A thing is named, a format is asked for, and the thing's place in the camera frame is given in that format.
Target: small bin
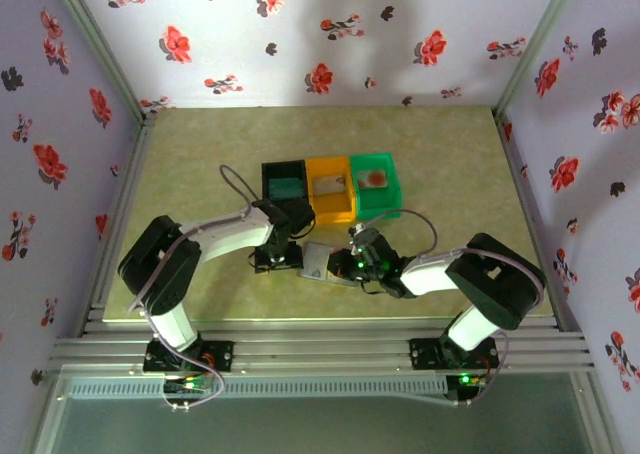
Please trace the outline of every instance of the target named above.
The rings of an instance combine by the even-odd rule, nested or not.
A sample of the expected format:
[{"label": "small bin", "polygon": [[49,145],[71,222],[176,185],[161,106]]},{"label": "small bin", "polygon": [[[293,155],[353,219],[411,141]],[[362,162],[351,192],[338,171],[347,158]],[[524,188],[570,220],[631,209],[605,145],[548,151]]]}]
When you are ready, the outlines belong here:
[{"label": "small bin", "polygon": [[[351,176],[356,192],[356,213],[359,221],[368,221],[389,209],[402,207],[402,189],[398,182],[393,158],[388,152],[351,156]],[[387,175],[387,187],[362,189],[358,186],[358,172],[382,169]],[[388,218],[400,217],[393,213]]]},{"label": "small bin", "polygon": [[[349,169],[349,158],[320,157],[305,160],[309,203],[316,215],[316,223],[353,222],[356,219],[356,197]],[[345,190],[333,194],[315,195],[313,181],[328,176],[342,176]]]},{"label": "small bin", "polygon": [[262,164],[262,197],[279,201],[302,197],[309,200],[304,161],[267,162]]}]

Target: white wall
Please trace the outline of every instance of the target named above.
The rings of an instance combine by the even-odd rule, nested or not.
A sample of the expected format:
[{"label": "white wall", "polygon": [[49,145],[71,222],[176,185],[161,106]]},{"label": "white wall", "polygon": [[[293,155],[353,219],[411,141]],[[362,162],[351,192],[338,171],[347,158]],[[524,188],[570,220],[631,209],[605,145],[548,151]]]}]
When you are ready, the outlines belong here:
[{"label": "white wall", "polygon": [[[18,452],[55,339],[74,336],[84,314],[96,218],[109,210],[112,167],[122,167],[136,123],[61,0],[0,6],[0,71],[15,67],[23,84],[0,83],[0,453],[8,454]],[[50,32],[43,8],[57,19]],[[59,51],[47,58],[47,40],[63,46],[66,64]],[[93,105],[91,89],[110,113]]]},{"label": "white wall", "polygon": [[[520,168],[527,165],[537,229],[549,265],[557,266],[553,281],[564,286],[586,334],[629,453],[640,446],[640,123],[624,113],[640,109],[638,19],[638,0],[571,0],[505,120],[512,123],[509,149],[522,157]],[[592,41],[601,28],[606,47],[598,52]],[[578,44],[573,60],[563,52],[567,36]],[[557,80],[541,98],[535,79],[555,59]],[[618,91],[623,100],[605,108],[603,97]],[[603,110],[613,130],[594,127]],[[625,119],[635,123],[625,126]],[[562,157],[576,167],[563,171],[565,182],[555,169]]]},{"label": "white wall", "polygon": [[[279,0],[279,11],[262,17],[256,0],[85,1],[139,100],[167,97],[177,107],[400,105],[408,96],[413,105],[493,105],[526,45],[504,44],[528,42],[549,2]],[[385,21],[388,6],[393,17]],[[353,35],[329,40],[322,21],[344,22],[352,14],[360,18],[349,23]],[[172,60],[159,46],[168,26],[189,46]],[[446,41],[437,65],[414,64],[417,44],[436,30]],[[266,52],[270,43],[273,55]],[[488,51],[492,43],[502,49]],[[305,77],[319,63],[333,73],[329,92],[307,92]],[[367,78],[377,85],[367,88]],[[215,95],[207,79],[242,91]],[[443,99],[442,90],[454,95]]]}]

